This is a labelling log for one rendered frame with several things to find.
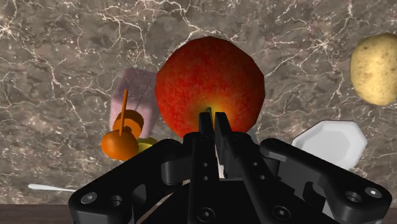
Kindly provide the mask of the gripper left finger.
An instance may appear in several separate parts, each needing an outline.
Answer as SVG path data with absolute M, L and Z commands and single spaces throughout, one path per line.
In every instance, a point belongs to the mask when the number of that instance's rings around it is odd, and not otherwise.
M 214 129 L 209 113 L 180 143 L 164 139 L 74 192 L 74 224 L 202 224 L 215 219 L 209 186 L 218 182 Z

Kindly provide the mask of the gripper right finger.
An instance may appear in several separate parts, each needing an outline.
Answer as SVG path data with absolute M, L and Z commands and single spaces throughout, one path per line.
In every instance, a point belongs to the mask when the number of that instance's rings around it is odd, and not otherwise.
M 216 146 L 226 175 L 241 177 L 255 224 L 376 224 L 392 196 L 384 187 L 275 138 L 255 144 L 214 116 Z

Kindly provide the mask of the white plate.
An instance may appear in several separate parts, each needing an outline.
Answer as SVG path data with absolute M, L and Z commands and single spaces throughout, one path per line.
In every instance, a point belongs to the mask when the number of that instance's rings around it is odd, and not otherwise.
M 291 144 L 350 170 L 366 148 L 367 138 L 354 121 L 323 120 L 296 136 Z

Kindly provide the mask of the red apple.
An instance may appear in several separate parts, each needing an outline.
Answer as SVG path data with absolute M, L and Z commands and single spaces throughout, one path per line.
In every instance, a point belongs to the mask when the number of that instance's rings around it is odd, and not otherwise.
M 231 129 L 247 132 L 258 119 L 265 81 L 250 55 L 212 36 L 178 48 L 157 73 L 155 97 L 163 121 L 178 136 L 199 129 L 199 114 L 224 112 Z

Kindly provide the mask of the orange and yellow stick toy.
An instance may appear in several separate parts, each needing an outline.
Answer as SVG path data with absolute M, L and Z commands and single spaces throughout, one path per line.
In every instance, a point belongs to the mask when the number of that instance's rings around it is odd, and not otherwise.
M 136 110 L 127 109 L 128 90 L 123 92 L 121 112 L 113 122 L 112 130 L 102 137 L 102 151 L 115 160 L 129 160 L 158 141 L 143 138 L 144 118 Z

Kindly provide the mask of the pink box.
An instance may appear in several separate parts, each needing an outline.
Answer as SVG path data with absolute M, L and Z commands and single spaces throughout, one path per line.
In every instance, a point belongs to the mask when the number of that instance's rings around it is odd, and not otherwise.
M 141 138 L 150 137 L 152 130 L 160 116 L 155 97 L 156 73 L 127 68 L 113 92 L 109 116 L 109 129 L 113 128 L 116 117 L 121 113 L 123 93 L 128 90 L 126 109 L 136 110 L 143 117 L 144 124 Z

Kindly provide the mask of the yellow potato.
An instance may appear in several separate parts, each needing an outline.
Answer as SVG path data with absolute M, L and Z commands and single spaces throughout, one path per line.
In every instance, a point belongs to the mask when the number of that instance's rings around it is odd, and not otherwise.
M 363 39 L 349 66 L 352 85 L 366 102 L 386 106 L 397 99 L 397 35 L 383 33 Z

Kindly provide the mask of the white spoon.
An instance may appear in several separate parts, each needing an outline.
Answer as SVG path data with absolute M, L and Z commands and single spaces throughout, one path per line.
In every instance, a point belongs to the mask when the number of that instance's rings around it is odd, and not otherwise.
M 60 188 L 56 186 L 50 185 L 40 185 L 40 184 L 28 184 L 28 188 L 32 190 L 48 190 L 48 191 L 61 191 L 61 192 L 75 192 L 75 189 L 68 189 L 68 188 Z

